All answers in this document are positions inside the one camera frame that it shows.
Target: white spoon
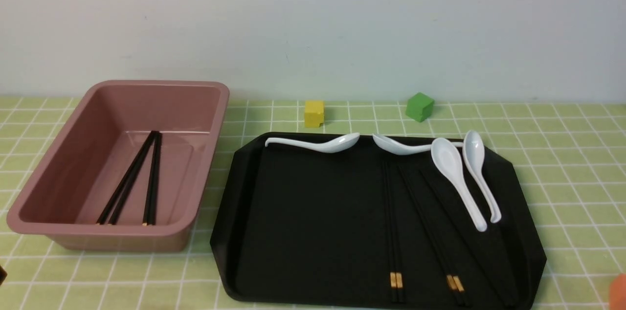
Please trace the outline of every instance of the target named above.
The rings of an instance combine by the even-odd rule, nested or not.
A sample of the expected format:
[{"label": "white spoon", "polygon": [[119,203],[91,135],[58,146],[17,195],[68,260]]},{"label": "white spoon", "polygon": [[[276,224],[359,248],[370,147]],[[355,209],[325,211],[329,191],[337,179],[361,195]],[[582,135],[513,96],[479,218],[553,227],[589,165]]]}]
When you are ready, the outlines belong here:
[{"label": "white spoon", "polygon": [[[404,145],[393,140],[392,138],[380,134],[372,134],[372,139],[374,139],[374,143],[376,143],[378,147],[382,148],[385,151],[391,152],[392,154],[400,156],[419,154],[420,152],[426,152],[428,150],[431,150],[432,147],[432,145]],[[453,142],[452,145],[456,147],[463,147],[462,142]]]},{"label": "white spoon", "polygon": [[432,142],[431,155],[434,165],[441,174],[454,185],[459,196],[461,196],[461,200],[463,204],[465,204],[465,209],[467,209],[476,229],[478,229],[479,232],[485,232],[485,230],[487,230],[487,222],[485,222],[485,218],[480,213],[480,210],[478,210],[478,206],[476,206],[476,201],[472,198],[470,190],[467,185],[465,185],[465,179],[463,179],[463,163],[456,147],[447,139],[436,138]]},{"label": "white spoon", "polygon": [[266,140],[266,147],[271,143],[277,143],[291,145],[293,147],[307,148],[309,150],[323,152],[325,154],[334,154],[335,152],[340,152],[353,147],[354,144],[356,144],[356,142],[358,141],[358,137],[360,137],[359,133],[351,133],[320,144],[293,139],[268,138]]},{"label": "white spoon", "polygon": [[489,189],[485,178],[483,177],[483,162],[485,161],[485,145],[480,138],[480,134],[474,130],[470,130],[463,140],[463,161],[468,168],[469,174],[474,178],[478,187],[482,190],[485,200],[492,212],[492,223],[497,223],[502,218],[502,213],[496,199],[493,197],[492,191]]}]

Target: rectangular container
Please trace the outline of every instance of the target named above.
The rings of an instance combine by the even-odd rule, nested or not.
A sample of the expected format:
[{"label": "rectangular container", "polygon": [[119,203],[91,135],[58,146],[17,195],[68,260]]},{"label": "rectangular container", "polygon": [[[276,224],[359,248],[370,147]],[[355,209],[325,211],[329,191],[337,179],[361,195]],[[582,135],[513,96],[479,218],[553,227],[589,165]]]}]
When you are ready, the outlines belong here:
[{"label": "rectangular container", "polygon": [[[199,210],[228,95],[228,88],[215,82],[95,85],[29,177],[7,224],[69,249],[182,250]],[[152,149],[118,223],[96,225],[150,130],[163,133],[156,225],[141,225]]]}]

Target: yellow cube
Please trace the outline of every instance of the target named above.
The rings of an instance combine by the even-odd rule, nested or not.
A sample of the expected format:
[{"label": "yellow cube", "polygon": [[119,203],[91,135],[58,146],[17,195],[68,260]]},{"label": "yellow cube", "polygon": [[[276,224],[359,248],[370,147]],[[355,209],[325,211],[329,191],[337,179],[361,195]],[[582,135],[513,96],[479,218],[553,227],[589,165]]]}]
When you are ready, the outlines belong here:
[{"label": "yellow cube", "polygon": [[324,101],[304,103],[304,127],[318,128],[324,123]]}]

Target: black tray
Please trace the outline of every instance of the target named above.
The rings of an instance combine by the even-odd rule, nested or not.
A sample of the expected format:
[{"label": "black tray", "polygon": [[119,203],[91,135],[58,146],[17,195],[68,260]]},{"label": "black tray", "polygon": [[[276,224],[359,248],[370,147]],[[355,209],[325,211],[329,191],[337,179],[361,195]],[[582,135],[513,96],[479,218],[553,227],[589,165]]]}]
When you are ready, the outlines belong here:
[{"label": "black tray", "polygon": [[[509,161],[487,149],[483,174],[503,218],[488,222],[481,233],[454,187],[434,167],[430,152],[396,156],[362,136],[348,150],[322,154],[279,144],[265,147],[271,136],[315,143],[337,137],[266,133],[235,152],[211,237],[229,296],[268,303],[461,308],[442,279],[407,185],[394,168],[400,166],[437,222],[472,308],[532,307],[546,256]],[[432,142],[394,139],[407,145]],[[404,303],[392,303],[390,297],[383,162],[392,167]],[[484,197],[467,172],[465,177],[489,221]]]}]

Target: spoon handle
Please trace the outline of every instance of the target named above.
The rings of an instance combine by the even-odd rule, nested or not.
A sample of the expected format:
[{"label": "spoon handle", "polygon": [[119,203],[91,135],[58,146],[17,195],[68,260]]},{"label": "spoon handle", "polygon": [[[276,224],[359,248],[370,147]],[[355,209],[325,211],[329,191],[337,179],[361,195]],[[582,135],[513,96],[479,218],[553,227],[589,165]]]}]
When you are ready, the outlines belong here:
[{"label": "spoon handle", "polygon": [[476,205],[476,201],[472,198],[470,194],[470,190],[464,181],[453,181],[452,185],[456,188],[456,191],[461,196],[461,200],[465,205],[465,209],[468,211],[471,220],[474,222],[474,226],[478,229],[479,232],[485,232],[487,230],[487,222],[485,221],[485,217],[480,213],[478,206]]},{"label": "spoon handle", "polygon": [[[454,147],[463,148],[462,141],[450,141],[450,143]],[[410,147],[410,148],[411,148],[412,154],[419,154],[420,152],[427,152],[427,151],[432,150],[432,145],[420,145],[420,146]]]},{"label": "spoon handle", "polygon": [[293,147],[308,148],[309,150],[320,151],[319,144],[307,143],[306,141],[300,141],[300,140],[285,139],[285,138],[268,138],[266,140],[266,147],[271,143],[291,145]]},{"label": "spoon handle", "polygon": [[489,209],[492,212],[492,223],[498,223],[500,219],[502,219],[502,212],[500,212],[500,207],[498,206],[498,202],[493,197],[492,190],[489,189],[489,185],[485,181],[485,177],[478,172],[476,174],[476,183],[478,183],[478,187],[483,192],[483,196],[485,196],[485,200],[487,201],[487,205],[489,205]]}]

